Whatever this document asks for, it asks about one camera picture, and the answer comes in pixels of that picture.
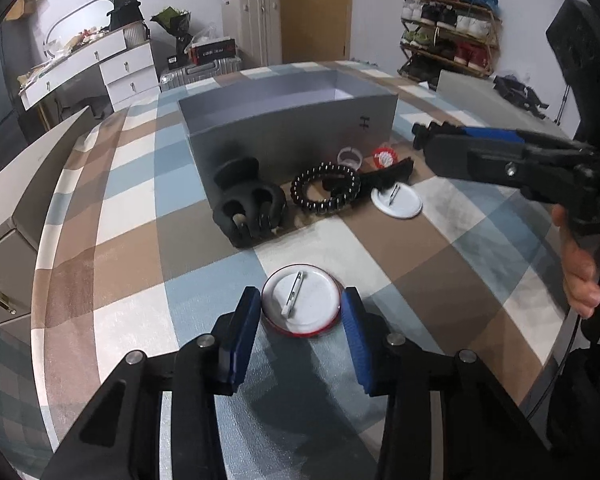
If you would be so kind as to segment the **person's right hand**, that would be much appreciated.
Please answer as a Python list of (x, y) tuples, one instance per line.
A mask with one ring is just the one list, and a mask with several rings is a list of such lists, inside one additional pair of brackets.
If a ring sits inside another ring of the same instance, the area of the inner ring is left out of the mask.
[(562, 287), (570, 307), (587, 320), (600, 305), (600, 286), (596, 281), (594, 258), (573, 237), (568, 226), (567, 211), (563, 206), (553, 207), (552, 220), (560, 236)]

